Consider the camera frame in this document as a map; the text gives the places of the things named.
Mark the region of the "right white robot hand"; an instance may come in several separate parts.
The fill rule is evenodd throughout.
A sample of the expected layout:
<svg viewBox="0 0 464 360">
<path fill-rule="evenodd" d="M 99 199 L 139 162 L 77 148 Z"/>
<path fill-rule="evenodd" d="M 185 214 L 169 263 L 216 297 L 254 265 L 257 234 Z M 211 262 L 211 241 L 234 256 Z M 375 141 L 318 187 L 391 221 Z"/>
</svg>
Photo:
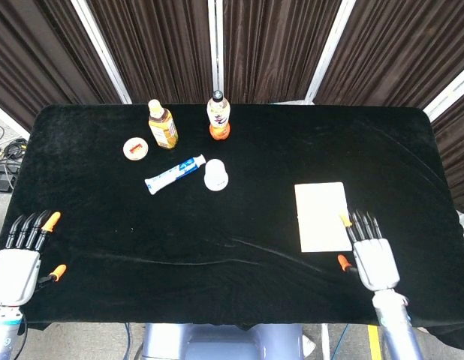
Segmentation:
<svg viewBox="0 0 464 360">
<path fill-rule="evenodd" d="M 357 274 L 372 292 L 393 290 L 400 281 L 389 241 L 382 236 L 378 221 L 369 212 L 355 210 L 341 214 L 340 219 L 352 243 L 355 265 L 345 255 L 337 260 L 345 273 Z"/>
</svg>

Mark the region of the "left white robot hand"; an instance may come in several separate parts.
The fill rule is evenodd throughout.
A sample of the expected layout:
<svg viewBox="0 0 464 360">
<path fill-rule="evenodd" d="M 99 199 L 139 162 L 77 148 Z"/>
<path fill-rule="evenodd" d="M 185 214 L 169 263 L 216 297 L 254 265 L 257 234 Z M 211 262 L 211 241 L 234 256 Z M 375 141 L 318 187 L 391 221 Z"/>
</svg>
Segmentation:
<svg viewBox="0 0 464 360">
<path fill-rule="evenodd" d="M 22 214 L 13 222 L 0 250 L 0 306 L 18 308 L 26 304 L 37 290 L 59 281 L 66 272 L 67 266 L 61 264 L 39 276 L 41 252 L 60 218 L 60 212 L 44 210 Z"/>
</svg>

